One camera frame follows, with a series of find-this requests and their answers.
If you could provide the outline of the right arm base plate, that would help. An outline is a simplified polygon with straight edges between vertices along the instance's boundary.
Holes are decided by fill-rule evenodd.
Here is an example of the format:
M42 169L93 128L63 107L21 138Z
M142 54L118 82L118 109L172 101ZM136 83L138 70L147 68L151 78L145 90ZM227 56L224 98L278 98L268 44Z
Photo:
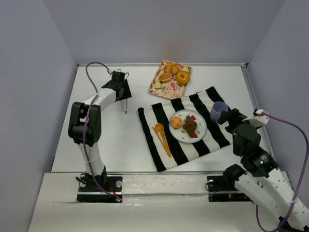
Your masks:
M225 181L223 175L207 176L205 189L208 191L208 200L211 203L217 202L252 202L252 200L237 190L232 184Z

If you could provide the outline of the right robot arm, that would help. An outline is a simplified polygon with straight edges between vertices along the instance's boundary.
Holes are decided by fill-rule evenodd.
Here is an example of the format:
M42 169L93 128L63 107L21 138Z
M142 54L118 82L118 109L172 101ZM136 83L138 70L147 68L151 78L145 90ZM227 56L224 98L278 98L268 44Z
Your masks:
M223 111L218 124L228 122L226 131L232 135L233 153L239 156L241 165L234 164L223 172L224 181L243 192L256 205L265 208L278 221L276 232L307 232L309 230L309 210L301 202L298 192L303 180L308 153L296 188L291 188L282 175L275 159L260 147L261 135L257 129L265 126L269 119L291 125L309 139L296 124L274 117L263 109L256 109L253 117L246 117L238 109Z

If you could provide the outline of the metal serving tongs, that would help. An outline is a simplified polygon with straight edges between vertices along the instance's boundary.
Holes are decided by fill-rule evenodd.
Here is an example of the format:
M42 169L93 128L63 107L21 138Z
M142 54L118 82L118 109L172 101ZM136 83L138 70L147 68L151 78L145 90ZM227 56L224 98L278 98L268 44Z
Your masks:
M128 77L129 77L129 73L126 72L124 79L127 79ZM121 102L121 106L122 106L124 114L127 114L127 99L126 100L120 100L120 102Z

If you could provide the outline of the small round bread roll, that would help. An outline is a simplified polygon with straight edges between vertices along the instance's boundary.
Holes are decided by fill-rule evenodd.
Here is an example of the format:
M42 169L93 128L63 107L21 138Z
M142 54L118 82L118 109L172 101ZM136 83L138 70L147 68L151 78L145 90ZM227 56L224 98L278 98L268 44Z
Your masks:
M178 129L182 127L183 121L180 117L174 116L170 119L170 124L173 128Z

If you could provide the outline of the brown chocolate croissant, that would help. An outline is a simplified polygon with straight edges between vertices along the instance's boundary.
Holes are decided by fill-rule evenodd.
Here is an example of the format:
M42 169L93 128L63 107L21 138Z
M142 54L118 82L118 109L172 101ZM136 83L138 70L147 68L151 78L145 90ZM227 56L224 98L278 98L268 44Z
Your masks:
M191 138L197 138L195 133L197 129L197 123L191 116L187 116L183 124L183 129L188 133Z

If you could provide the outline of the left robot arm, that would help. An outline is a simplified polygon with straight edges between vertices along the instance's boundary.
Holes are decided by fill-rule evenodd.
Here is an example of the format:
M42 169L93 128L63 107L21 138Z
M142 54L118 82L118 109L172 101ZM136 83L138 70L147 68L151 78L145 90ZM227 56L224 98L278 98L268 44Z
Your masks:
M88 72L86 75L94 87L95 95L83 102L74 102L70 111L68 135L79 147L85 163L85 185L96 186L110 195L105 190L107 185L106 166L103 163L98 142L102 134L101 113L115 102L125 101L122 105L123 112L127 113L127 100L132 97L128 80L129 73L120 69L111 73L111 79L98 88Z

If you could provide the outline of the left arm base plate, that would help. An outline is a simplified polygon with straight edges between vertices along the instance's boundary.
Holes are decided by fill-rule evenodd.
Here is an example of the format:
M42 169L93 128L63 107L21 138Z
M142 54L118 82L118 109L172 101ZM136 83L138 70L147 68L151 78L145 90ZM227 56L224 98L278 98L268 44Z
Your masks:
M76 200L80 203L122 203L122 176L107 176L107 184L102 191L92 178L87 179L84 174L75 178L79 182Z

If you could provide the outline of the lilac plastic cup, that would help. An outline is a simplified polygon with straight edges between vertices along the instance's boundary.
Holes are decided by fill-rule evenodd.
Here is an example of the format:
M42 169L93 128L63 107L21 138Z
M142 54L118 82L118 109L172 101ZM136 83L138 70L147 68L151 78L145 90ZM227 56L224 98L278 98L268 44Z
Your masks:
M211 113L210 113L211 121L217 122L223 111L227 112L228 106L224 102L221 102L221 101L215 102L211 108Z

